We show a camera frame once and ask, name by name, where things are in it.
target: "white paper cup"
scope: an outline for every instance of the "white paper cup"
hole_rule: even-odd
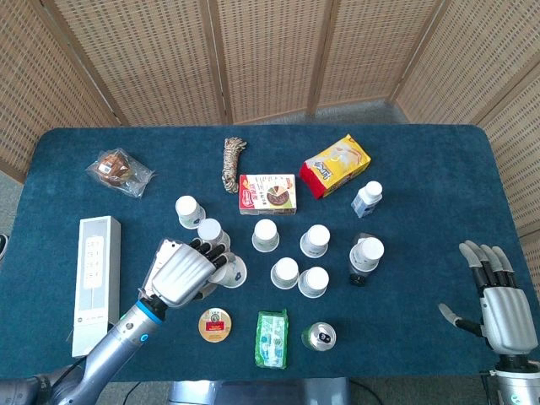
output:
[[[270,219],[261,219],[255,224],[251,237],[253,247],[262,253],[273,251],[279,245],[278,227]]]
[[[208,281],[223,285],[228,289],[236,289],[240,287],[247,279],[246,264],[241,257],[235,256],[233,261],[227,262],[216,273],[214,273]]]
[[[224,244],[227,250],[230,249],[230,238],[215,219],[203,219],[197,228],[197,234],[199,238],[212,245],[212,248]]]
[[[319,298],[327,291],[328,273],[322,267],[312,267],[302,272],[298,279],[298,288],[307,298]]]
[[[313,225],[300,238],[302,253],[313,259],[323,256],[328,250],[330,231],[324,225]]]
[[[189,230],[194,230],[206,218],[206,211],[192,196],[178,198],[175,208],[180,225]]]
[[[292,289],[298,282],[298,263],[290,257],[283,257],[270,271],[273,285],[279,289]]]
[[[385,247],[377,238],[359,239],[348,254],[351,270],[367,276],[379,265]]]

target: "blue tablecloth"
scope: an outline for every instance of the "blue tablecloth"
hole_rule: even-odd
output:
[[[346,133],[372,157],[370,167],[329,197],[315,200],[297,177],[298,212],[274,216],[276,251],[251,246],[257,216],[240,216],[238,196],[221,183],[224,138],[248,142],[240,173],[295,173],[302,162]],[[124,148],[156,177],[142,199],[92,180],[84,169],[101,150]],[[367,181],[378,180],[383,199],[358,219],[350,202]],[[496,356],[481,339],[455,329],[437,304],[480,317],[472,276],[457,246],[465,239],[507,252],[520,286],[539,319],[537,299],[494,156],[485,134],[472,126],[244,126],[57,129],[37,145],[24,185],[12,240],[0,272],[0,377],[54,370],[72,362],[66,341],[73,325],[78,222],[112,215],[121,223],[121,311],[137,299],[162,238],[189,241],[196,232],[178,224],[175,201],[193,195],[208,217],[229,233],[232,251],[248,267],[238,289],[219,288],[201,302],[169,310],[161,330],[116,376],[119,381],[247,380],[359,375],[473,374]],[[328,253],[310,259],[299,239],[312,224],[331,231]],[[348,251],[360,231],[377,235],[386,252],[364,288],[348,282]],[[279,290],[270,268],[293,257],[301,269],[330,274],[317,300],[298,289]],[[227,310],[232,332],[222,343],[197,330],[208,308]],[[286,370],[255,366],[258,311],[289,313]],[[311,352],[301,331],[326,321],[335,348]]]

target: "red label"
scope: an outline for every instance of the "red label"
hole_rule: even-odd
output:
[[[207,331],[223,331],[225,329],[224,322],[206,322]]]

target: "metal base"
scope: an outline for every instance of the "metal base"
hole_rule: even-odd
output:
[[[169,405],[350,405],[348,378],[285,381],[176,381]]]
[[[500,405],[540,403],[540,373],[511,373],[496,370]]]

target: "twisted rope bundle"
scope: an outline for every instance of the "twisted rope bundle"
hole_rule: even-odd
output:
[[[221,180],[225,190],[230,193],[238,192],[236,182],[236,170],[238,169],[238,158],[240,152],[246,148],[247,142],[242,138],[226,138],[223,150],[223,171]]]

